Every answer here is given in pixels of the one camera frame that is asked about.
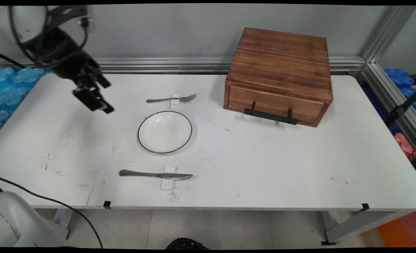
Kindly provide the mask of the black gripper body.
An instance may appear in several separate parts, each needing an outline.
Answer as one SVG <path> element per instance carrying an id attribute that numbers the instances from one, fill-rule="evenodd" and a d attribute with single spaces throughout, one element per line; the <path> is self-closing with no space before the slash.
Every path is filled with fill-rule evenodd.
<path id="1" fill-rule="evenodd" d="M 85 83 L 91 80 L 88 67 L 99 68 L 99 65 L 83 49 L 88 40 L 88 29 L 83 27 L 82 30 L 84 38 L 78 44 L 60 27 L 47 29 L 27 40 L 26 50 L 32 54 L 36 66 L 53 70 L 63 79 Z"/>

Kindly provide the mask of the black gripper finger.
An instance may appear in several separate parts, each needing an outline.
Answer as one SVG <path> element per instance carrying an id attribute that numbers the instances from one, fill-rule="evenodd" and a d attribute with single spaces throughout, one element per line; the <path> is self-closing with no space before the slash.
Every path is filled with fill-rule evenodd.
<path id="1" fill-rule="evenodd" d="M 112 113 L 115 109 L 109 104 L 98 89 L 80 87 L 72 91 L 73 95 L 83 103 L 89 110 L 101 110 L 106 114 Z"/>
<path id="2" fill-rule="evenodd" d="M 88 67 L 88 75 L 93 82 L 99 83 L 103 88 L 111 86 L 111 83 L 102 75 L 98 67 Z"/>

